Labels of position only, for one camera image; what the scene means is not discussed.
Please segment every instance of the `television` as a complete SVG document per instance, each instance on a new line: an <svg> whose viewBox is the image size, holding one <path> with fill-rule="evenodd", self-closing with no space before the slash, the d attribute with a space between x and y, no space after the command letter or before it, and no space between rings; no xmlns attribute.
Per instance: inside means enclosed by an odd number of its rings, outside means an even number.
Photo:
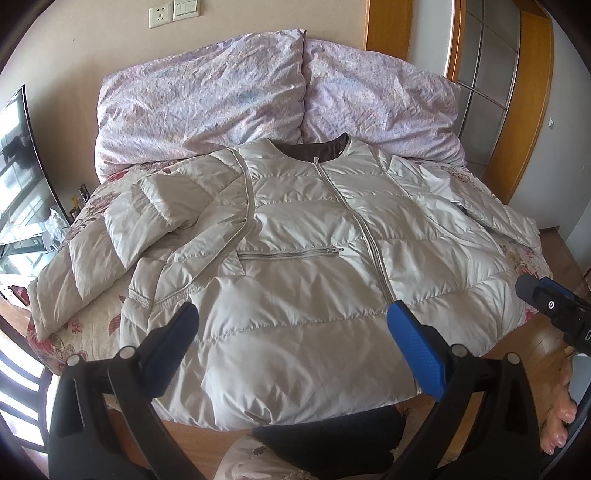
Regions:
<svg viewBox="0 0 591 480"><path fill-rule="evenodd" d="M7 274L36 277L69 224L39 160L22 86L0 111L0 283L10 285Z"/></svg>

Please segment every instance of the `black cloth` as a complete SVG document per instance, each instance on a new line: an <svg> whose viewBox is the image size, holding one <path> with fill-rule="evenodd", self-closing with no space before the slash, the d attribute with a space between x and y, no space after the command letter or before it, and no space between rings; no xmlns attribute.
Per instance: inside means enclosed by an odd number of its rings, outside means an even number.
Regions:
<svg viewBox="0 0 591 480"><path fill-rule="evenodd" d="M252 435L279 458L320 480L384 473L406 419L396 406L299 425L259 427Z"/></svg>
<svg viewBox="0 0 591 480"><path fill-rule="evenodd" d="M349 143L348 134L342 134L339 138L324 143L289 145L274 141L273 145L288 157L311 163L314 163L314 157L318 157L319 163L322 163L340 156L347 143Z"/></svg>

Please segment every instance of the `white puffer jacket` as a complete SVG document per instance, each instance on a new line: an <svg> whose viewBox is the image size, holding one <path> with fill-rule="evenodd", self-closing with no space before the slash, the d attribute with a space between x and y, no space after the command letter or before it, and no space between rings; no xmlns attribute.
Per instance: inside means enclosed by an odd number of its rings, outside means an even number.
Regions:
<svg viewBox="0 0 591 480"><path fill-rule="evenodd" d="M122 346L192 301L199 334L157 400L164 418L245 429L416 395L386 326L395 299L476 355L524 318L487 229L539 250L535 225L441 170L353 138L323 163L259 140L170 169L120 195L30 287L39 340L136 264Z"/></svg>

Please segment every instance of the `light switch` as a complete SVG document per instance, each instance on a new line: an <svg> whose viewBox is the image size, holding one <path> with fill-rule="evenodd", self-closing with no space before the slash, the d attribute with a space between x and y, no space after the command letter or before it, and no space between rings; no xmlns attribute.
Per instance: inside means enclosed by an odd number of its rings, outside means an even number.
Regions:
<svg viewBox="0 0 591 480"><path fill-rule="evenodd" d="M199 15L199 3L197 0L174 0L173 21Z"/></svg>

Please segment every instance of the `jacket zipper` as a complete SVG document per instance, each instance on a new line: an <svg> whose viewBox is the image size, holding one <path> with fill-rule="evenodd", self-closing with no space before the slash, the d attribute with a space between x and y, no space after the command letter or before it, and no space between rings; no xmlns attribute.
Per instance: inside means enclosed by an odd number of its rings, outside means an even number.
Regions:
<svg viewBox="0 0 591 480"><path fill-rule="evenodd" d="M311 257L337 257L344 249L339 247L315 248L304 252L278 252L278 253L248 253L237 252L240 260L294 260Z"/></svg>
<svg viewBox="0 0 591 480"><path fill-rule="evenodd" d="M368 226L367 222L365 221L363 216L361 216L358 212L356 212L355 210L353 210L351 208L351 206L349 205L349 202L347 202L347 200L345 200L345 198L341 195L341 192L338 191L338 189L335 187L335 184L332 183L332 180L329 178L329 176L324 171L324 168L320 165L318 157L314 157L314 165L316 166L316 170L318 171L318 174L322 177L326 186L332 190L332 192L339 199L339 201L343 204L343 206L353 214L353 216L357 220L357 223L361 227L361 231L363 232L363 237L365 238L365 242L367 243L367 245L369 247L369 252L371 253L371 256L372 256L372 261L374 263L374 267L376 269L376 272L378 273L378 281L380 283L380 287L382 288L382 294L384 295L384 298L386 299L386 302L388 303L388 305L393 304L395 299L394 299L394 294L392 293L392 290L391 290L388 276L386 275L386 267L384 267L384 262L382 261L382 255L380 254L379 249L378 249L378 245L376 244L373 236L371 235L371 233L369 231L369 226Z"/></svg>

